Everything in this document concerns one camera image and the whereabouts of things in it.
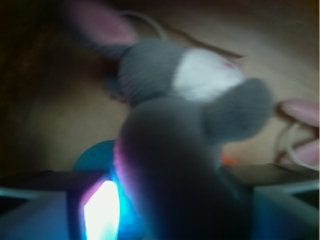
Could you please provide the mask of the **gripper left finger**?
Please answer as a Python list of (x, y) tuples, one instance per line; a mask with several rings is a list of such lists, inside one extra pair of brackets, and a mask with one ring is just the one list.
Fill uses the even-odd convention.
[(118, 187), (106, 171), (30, 171), (0, 180), (3, 240), (115, 240)]

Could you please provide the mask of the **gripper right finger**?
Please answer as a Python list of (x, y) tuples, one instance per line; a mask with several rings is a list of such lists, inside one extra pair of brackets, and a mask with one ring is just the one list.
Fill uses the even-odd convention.
[(295, 164), (223, 165), (251, 240), (318, 240), (320, 172)]

